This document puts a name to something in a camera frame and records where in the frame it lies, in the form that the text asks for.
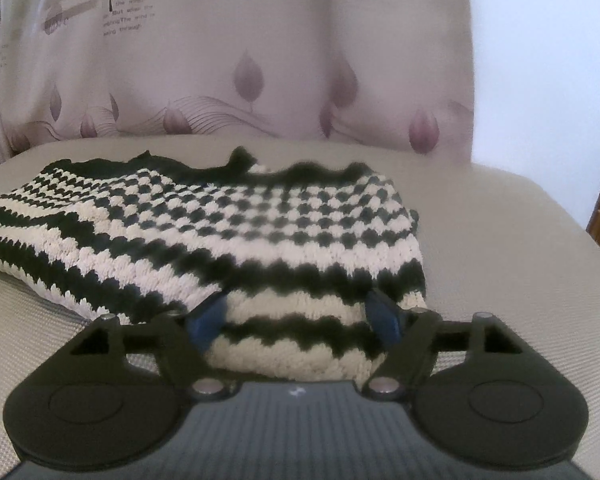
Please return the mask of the black white knitted garment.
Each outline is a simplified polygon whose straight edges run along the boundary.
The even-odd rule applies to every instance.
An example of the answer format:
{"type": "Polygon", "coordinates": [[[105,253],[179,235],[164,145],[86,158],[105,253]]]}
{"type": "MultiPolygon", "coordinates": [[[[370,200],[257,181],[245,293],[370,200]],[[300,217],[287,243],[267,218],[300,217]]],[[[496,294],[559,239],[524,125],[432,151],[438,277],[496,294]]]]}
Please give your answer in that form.
{"type": "Polygon", "coordinates": [[[385,357],[367,295],[425,303],[417,226],[360,162],[271,171],[243,148],[204,169],[151,154],[66,159],[0,195],[0,271],[87,320],[146,323],[219,295],[211,366],[364,382],[385,357]]]}

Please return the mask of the beige textured seat cushion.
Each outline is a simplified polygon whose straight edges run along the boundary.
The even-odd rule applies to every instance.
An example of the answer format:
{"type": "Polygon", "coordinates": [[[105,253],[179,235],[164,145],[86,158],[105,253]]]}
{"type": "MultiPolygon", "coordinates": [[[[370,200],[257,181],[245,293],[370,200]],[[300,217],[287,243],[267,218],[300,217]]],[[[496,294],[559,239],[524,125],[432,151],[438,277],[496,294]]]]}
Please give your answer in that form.
{"type": "Polygon", "coordinates": [[[127,160],[147,152],[204,168],[225,164],[238,146],[273,170],[304,160],[332,169],[364,162],[393,180],[419,214],[430,307],[449,318],[496,314],[580,389],[590,422],[574,459],[600,479],[600,248],[526,178],[355,144],[126,136],[31,148],[0,165],[0,194],[58,159],[127,160]]]}

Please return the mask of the floral pink curtain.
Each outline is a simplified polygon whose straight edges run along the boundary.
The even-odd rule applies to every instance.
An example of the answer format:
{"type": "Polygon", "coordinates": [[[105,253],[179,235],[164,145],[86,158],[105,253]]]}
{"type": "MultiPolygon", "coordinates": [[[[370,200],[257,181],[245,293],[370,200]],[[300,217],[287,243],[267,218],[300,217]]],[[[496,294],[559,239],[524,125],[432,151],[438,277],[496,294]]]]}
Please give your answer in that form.
{"type": "Polygon", "coordinates": [[[474,101],[469,0],[0,0],[0,164],[233,134],[468,162],[474,101]]]}

